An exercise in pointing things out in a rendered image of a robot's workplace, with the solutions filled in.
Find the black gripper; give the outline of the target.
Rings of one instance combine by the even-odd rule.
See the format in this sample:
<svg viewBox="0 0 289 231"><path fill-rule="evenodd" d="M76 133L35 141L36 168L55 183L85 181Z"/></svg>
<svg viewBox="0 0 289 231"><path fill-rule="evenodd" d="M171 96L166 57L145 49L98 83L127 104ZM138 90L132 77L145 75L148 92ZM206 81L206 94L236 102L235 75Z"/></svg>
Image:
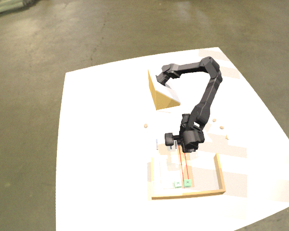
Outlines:
<svg viewBox="0 0 289 231"><path fill-rule="evenodd" d="M204 136L203 131L201 134L198 133L198 135L200 137L199 143L203 143L205 141L205 136ZM182 144L180 144L180 140L183 137L183 133L181 131L179 131L179 135L173 135L173 133L165 133L164 137L165 137L165 145L166 146L173 146L174 140L177 140L178 146L182 146Z"/></svg>

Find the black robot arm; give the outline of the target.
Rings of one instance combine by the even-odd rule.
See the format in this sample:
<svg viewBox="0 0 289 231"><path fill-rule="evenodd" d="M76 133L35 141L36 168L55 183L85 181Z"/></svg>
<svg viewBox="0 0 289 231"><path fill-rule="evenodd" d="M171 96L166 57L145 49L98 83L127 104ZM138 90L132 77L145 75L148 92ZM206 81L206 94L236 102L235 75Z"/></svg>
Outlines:
<svg viewBox="0 0 289 231"><path fill-rule="evenodd" d="M184 65L166 64L162 66L162 72L157 76L157 82L165 86L170 79L180 78L182 74L205 72L210 75L209 82L200 102L193 108L191 114L182 114L180 131L183 137L180 140L183 153L196 152L200 142L198 133L202 133L210 117L210 107L215 98L219 85L222 83L220 65L211 57L202 58L200 62ZM199 127L196 124L199 124Z"/></svg>

